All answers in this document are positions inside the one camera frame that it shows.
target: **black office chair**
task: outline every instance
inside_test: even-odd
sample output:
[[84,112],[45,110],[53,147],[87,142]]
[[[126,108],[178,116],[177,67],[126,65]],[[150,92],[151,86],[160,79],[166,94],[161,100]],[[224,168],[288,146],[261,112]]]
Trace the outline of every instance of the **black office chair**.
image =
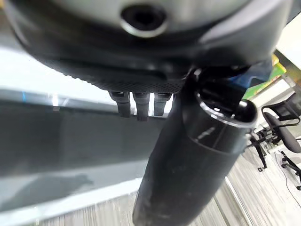
[[[264,109],[269,108],[273,110],[279,118],[277,119],[269,112],[264,112]],[[263,163],[263,168],[258,168],[259,171],[263,171],[267,167],[264,158],[264,151],[260,146],[260,143],[267,142],[278,144],[281,140],[288,150],[294,153],[301,153],[301,147],[292,133],[286,128],[288,126],[296,126],[300,123],[299,116],[301,115],[301,99],[296,93],[291,95],[287,100],[282,101],[277,104],[267,105],[261,108],[262,115],[269,125],[269,128],[257,133],[259,139],[257,140],[254,136],[251,136],[250,141],[252,142],[249,146],[254,146],[258,152],[258,155]],[[297,120],[297,122],[282,124],[282,121],[287,120]],[[300,177],[301,181],[301,169],[299,169],[296,164],[291,161],[284,152],[281,152],[284,156],[283,161],[287,162],[282,164],[283,168],[289,167],[296,171],[296,174]]]

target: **black plastic housing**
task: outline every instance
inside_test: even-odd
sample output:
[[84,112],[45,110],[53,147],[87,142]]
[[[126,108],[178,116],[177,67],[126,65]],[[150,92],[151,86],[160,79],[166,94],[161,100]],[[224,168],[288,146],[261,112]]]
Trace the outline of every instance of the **black plastic housing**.
[[6,0],[5,12],[24,48],[45,65],[109,91],[178,93],[192,65],[269,58],[291,4],[253,0],[223,20],[151,39],[77,17],[50,0]]

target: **wooden floor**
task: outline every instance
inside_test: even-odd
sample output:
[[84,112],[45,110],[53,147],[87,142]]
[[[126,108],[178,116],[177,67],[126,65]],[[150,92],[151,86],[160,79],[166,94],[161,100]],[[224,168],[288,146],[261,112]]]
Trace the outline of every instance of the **wooden floor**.
[[[246,150],[215,197],[191,225],[301,225],[301,207],[297,203],[301,203],[301,191],[296,189],[300,183],[298,178],[281,168],[282,156],[278,152],[266,156],[266,161],[268,168],[259,172],[257,168],[261,161],[257,152]],[[132,226],[134,200],[135,194],[131,194],[40,222],[40,225]]]

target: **round hole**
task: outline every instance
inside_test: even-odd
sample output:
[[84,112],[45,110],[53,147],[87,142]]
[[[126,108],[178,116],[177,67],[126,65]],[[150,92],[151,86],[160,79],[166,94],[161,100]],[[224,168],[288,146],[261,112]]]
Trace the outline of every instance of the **round hole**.
[[151,12],[137,12],[134,15],[134,20],[141,25],[149,26],[155,21],[154,14]]
[[155,37],[166,29],[166,14],[158,7],[133,5],[121,12],[121,27],[128,33],[143,37]]

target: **black cylindrical pole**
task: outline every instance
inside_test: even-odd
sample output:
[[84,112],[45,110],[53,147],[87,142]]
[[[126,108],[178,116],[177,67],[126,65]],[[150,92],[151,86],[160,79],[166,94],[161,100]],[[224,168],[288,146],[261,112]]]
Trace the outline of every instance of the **black cylindrical pole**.
[[209,203],[257,117],[250,101],[230,117],[218,110],[195,93],[175,98],[137,195],[135,226],[185,226]]

